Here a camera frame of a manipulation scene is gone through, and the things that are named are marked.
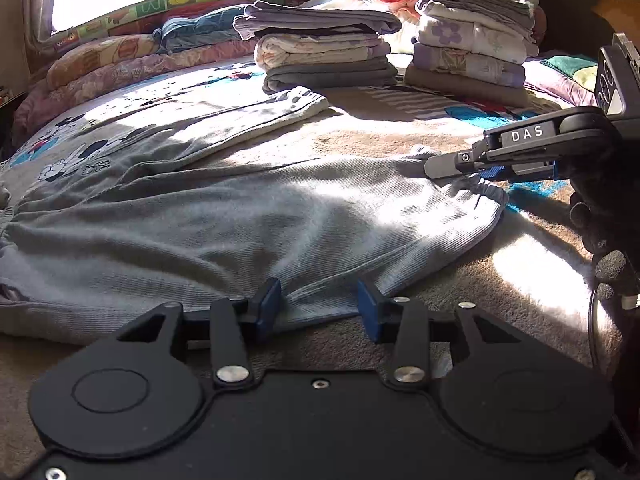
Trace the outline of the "black gloved right hand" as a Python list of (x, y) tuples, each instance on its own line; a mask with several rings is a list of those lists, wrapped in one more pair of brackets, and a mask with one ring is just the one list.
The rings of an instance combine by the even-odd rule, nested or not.
[(592, 281), (608, 310), (639, 297), (639, 178), (615, 169), (570, 179), (570, 223), (592, 255)]

